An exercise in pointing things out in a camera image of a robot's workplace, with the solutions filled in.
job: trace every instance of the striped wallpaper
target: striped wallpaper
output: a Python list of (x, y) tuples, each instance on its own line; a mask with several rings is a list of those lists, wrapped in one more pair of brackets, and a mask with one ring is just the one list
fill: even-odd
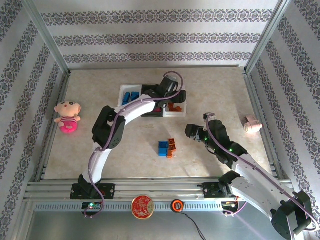
[(70, 69), (245, 66), (278, 0), (35, 0)]
[(13, 226), (46, 143), (62, 71), (19, 0), (0, 5), (0, 240)]
[[(282, 170), (320, 220), (320, 2), (294, 0), (251, 72)], [(320, 239), (320, 232), (310, 239)]]

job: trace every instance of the blue toy brick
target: blue toy brick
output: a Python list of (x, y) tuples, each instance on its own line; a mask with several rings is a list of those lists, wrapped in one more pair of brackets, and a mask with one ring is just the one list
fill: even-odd
[(138, 91), (131, 92), (131, 101), (134, 101), (139, 98), (140, 93)]
[(167, 149), (169, 147), (168, 141), (159, 141), (159, 149), (164, 148)]
[(126, 92), (123, 98), (123, 102), (128, 103), (130, 100), (130, 92)]
[(166, 157), (167, 156), (167, 152), (168, 152), (168, 149), (167, 148), (159, 148), (159, 153), (158, 155), (160, 157)]

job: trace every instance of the tape measure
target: tape measure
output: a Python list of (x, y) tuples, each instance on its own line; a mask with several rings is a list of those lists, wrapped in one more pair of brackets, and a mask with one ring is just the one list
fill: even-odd
[(181, 213), (183, 211), (185, 207), (185, 203), (182, 202), (181, 200), (179, 199), (176, 199), (176, 200), (173, 200), (171, 202), (171, 210), (174, 212), (174, 213)]

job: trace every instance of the pink plush doll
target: pink plush doll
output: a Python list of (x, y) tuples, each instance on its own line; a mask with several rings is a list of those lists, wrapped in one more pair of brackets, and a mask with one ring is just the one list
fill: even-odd
[(69, 134), (77, 130), (77, 122), (81, 120), (81, 118), (78, 116), (81, 111), (81, 106), (79, 103), (73, 101), (63, 101), (54, 107), (54, 110), (61, 115), (61, 117), (58, 117), (54, 120), (54, 122), (59, 124), (58, 126), (60, 127), (61, 132), (64, 134)]

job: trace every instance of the red round tin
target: red round tin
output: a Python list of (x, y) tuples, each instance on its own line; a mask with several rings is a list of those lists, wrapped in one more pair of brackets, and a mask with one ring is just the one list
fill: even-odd
[(131, 210), (137, 219), (148, 219), (155, 211), (155, 204), (150, 197), (141, 195), (132, 201)]

